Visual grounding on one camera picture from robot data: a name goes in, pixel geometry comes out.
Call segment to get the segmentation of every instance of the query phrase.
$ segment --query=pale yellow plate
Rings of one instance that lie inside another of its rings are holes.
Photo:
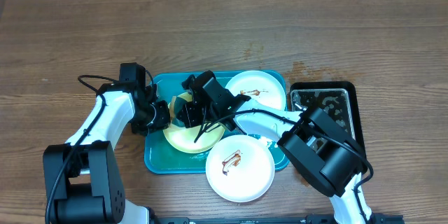
[[[192,101],[191,95],[188,93],[180,94],[178,97],[187,102]],[[220,126],[209,133],[203,133],[197,142],[194,143],[193,141],[195,140],[200,127],[201,126],[196,126],[187,129],[170,123],[168,128],[163,130],[163,134],[175,149],[184,153],[201,153],[209,150],[218,143],[221,137],[223,137],[225,129]]]

